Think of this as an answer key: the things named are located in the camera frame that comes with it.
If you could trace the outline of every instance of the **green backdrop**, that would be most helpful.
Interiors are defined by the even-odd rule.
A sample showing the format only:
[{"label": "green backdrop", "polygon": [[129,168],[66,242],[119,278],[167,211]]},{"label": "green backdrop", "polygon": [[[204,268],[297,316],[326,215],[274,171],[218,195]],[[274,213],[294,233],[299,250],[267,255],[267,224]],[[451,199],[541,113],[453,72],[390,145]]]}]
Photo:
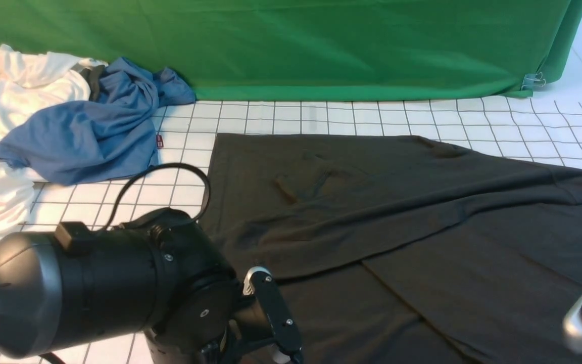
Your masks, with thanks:
[{"label": "green backdrop", "polygon": [[173,67],[200,99],[518,92],[562,73],[582,0],[0,0],[0,44]]}]

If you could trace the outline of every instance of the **silver metal part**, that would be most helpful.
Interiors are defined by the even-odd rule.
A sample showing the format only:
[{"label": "silver metal part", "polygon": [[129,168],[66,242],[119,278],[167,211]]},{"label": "silver metal part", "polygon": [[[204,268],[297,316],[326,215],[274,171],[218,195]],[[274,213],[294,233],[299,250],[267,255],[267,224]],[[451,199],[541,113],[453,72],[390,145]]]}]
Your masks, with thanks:
[{"label": "silver metal part", "polygon": [[273,280],[273,278],[271,278],[271,272],[269,272],[268,269],[259,266],[252,267],[251,269],[249,269],[249,271],[247,272],[247,276],[245,276],[244,278],[244,290],[242,291],[243,295],[248,296],[253,294],[253,286],[250,284],[250,280],[253,274],[256,274],[257,272],[265,272],[266,274],[268,274],[268,277],[265,278],[267,282]]},{"label": "silver metal part", "polygon": [[277,345],[269,346],[268,352],[269,354],[271,354],[271,358],[273,359],[273,361],[276,362],[277,364],[287,364],[287,362],[291,361],[291,358],[288,355],[282,354]]},{"label": "silver metal part", "polygon": [[565,345],[576,354],[582,354],[582,316],[580,315],[580,309],[582,309],[582,295],[563,320]]}]

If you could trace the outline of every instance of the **black cloth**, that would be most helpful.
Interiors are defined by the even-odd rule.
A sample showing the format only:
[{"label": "black cloth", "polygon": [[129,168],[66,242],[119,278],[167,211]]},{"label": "black cloth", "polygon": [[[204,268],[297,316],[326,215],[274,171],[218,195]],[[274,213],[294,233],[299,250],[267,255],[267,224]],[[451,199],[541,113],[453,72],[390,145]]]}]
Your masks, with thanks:
[{"label": "black cloth", "polygon": [[[217,136],[201,225],[281,284],[307,362],[582,363],[582,170],[413,136]],[[268,362],[264,359],[252,362]]]},{"label": "black cloth", "polygon": [[80,71],[80,76],[87,81],[89,88],[91,89],[89,101],[98,101],[100,98],[100,75],[104,70],[104,65],[97,65],[92,69],[85,68]]}]

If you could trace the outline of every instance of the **fabric fold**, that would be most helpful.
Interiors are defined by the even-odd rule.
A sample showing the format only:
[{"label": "fabric fold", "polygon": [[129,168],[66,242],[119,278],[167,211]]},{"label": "fabric fold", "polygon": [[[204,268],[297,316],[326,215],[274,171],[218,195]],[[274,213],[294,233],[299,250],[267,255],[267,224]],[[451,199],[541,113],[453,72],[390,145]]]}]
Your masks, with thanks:
[{"label": "fabric fold", "polygon": [[98,102],[44,108],[0,141],[0,161],[73,185],[136,175],[158,164],[157,108],[196,101],[171,69],[152,74],[119,58],[100,77]]},{"label": "fabric fold", "polygon": [[[62,53],[26,55],[0,46],[0,140],[38,110],[87,100],[87,81],[78,72],[104,62]],[[26,221],[35,196],[25,170],[0,163],[0,232]]]},{"label": "fabric fold", "polygon": [[308,361],[582,363],[561,325],[582,294],[582,170],[414,136],[220,134],[209,177],[202,228],[238,274],[273,273]]}]

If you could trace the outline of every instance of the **white grid mat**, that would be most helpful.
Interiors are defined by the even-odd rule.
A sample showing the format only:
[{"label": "white grid mat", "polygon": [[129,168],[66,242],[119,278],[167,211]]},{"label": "white grid mat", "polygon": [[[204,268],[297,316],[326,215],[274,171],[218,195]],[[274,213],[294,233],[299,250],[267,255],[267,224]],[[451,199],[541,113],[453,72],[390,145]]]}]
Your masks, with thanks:
[{"label": "white grid mat", "polygon": [[[418,134],[490,155],[582,168],[582,103],[486,97],[425,102],[198,102],[162,108],[153,117],[163,137],[163,163],[185,162],[208,172],[217,132],[248,134]],[[124,184],[62,187],[36,184],[32,217],[22,231],[50,231],[58,221],[103,225]],[[129,189],[114,224],[173,206],[195,214],[203,185],[192,173],[162,170]],[[151,362],[142,334],[58,352],[67,364]],[[0,362],[37,364],[34,357]]]}]

